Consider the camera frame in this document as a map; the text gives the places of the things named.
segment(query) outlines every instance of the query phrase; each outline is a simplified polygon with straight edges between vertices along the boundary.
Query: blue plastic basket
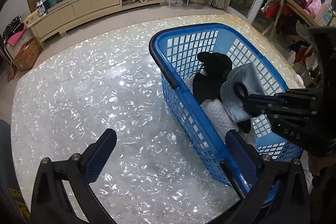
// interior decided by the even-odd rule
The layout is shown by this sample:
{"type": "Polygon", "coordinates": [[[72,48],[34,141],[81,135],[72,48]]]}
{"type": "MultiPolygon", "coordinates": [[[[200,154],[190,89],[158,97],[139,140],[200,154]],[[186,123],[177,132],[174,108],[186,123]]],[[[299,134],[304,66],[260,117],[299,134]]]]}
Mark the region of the blue plastic basket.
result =
{"type": "MultiPolygon", "coordinates": [[[[242,176],[244,170],[238,169],[234,162],[237,156],[229,153],[184,84],[184,79],[200,68],[197,54],[203,51],[228,55],[233,67],[253,63],[268,95],[283,92],[288,87],[273,65],[246,38],[223,24],[167,29],[157,33],[150,42],[150,53],[162,72],[164,97],[211,176],[223,184],[230,184],[219,166],[220,162],[226,160],[240,187],[248,192],[250,187],[242,176]]],[[[274,160],[286,162],[300,157],[301,148],[274,134],[265,115],[252,119],[252,122],[259,154],[269,154],[274,160]]]]}

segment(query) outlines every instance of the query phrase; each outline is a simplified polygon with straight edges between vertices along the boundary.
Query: beige floor tile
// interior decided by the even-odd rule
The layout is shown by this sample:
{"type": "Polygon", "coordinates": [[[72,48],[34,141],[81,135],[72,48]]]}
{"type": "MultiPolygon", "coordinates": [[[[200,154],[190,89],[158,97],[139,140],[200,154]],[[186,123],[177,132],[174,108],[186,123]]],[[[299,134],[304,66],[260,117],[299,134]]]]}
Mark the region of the beige floor tile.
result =
{"type": "Polygon", "coordinates": [[[151,5],[128,12],[133,22],[141,23],[150,20],[163,19],[168,17],[226,14],[226,11],[210,7],[168,7],[166,5],[151,5]]]}
{"type": "Polygon", "coordinates": [[[126,12],[120,12],[93,20],[68,32],[64,37],[67,40],[66,48],[99,34],[132,24],[134,24],[134,22],[126,12]]]}

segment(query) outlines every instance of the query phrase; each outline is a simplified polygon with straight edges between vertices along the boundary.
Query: white towel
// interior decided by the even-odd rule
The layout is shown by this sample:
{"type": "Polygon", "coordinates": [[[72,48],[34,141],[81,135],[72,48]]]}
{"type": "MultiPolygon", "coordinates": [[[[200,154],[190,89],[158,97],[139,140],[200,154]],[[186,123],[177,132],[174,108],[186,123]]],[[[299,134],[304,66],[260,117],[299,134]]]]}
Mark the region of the white towel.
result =
{"type": "Polygon", "coordinates": [[[237,124],[233,123],[229,115],[227,115],[223,104],[219,100],[205,100],[201,104],[202,109],[213,124],[217,133],[225,143],[225,135],[228,131],[234,129],[239,131],[237,124]]]}

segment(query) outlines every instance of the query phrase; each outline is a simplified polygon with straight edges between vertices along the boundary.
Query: bottle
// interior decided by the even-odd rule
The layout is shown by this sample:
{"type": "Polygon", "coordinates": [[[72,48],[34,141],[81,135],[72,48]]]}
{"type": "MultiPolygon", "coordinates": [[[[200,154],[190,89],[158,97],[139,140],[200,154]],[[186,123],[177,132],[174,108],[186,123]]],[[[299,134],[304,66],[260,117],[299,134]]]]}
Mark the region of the bottle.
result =
{"type": "Polygon", "coordinates": [[[320,26],[327,26],[331,16],[333,15],[332,6],[329,3],[323,3],[319,12],[315,17],[315,22],[320,26]]]}

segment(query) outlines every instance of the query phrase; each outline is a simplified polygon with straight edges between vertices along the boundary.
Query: white cloth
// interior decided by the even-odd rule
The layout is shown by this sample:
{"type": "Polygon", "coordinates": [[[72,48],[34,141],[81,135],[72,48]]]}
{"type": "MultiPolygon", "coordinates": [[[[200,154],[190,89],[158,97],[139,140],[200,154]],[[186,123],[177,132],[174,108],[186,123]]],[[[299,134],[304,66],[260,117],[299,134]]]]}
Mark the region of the white cloth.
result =
{"type": "Polygon", "coordinates": [[[308,152],[306,150],[303,151],[302,156],[300,158],[304,176],[306,178],[306,183],[307,183],[307,188],[308,188],[308,193],[310,194],[311,191],[313,190],[313,175],[311,172],[309,172],[309,165],[308,165],[308,152]]]}
{"type": "Polygon", "coordinates": [[[313,43],[313,37],[310,34],[308,26],[306,24],[301,24],[298,20],[295,24],[295,29],[299,37],[306,40],[309,44],[313,43]]]}
{"type": "Polygon", "coordinates": [[[193,81],[194,81],[194,77],[195,75],[192,75],[190,77],[188,77],[187,79],[184,80],[185,85],[187,86],[187,88],[190,90],[191,94],[193,93],[193,81]]]}

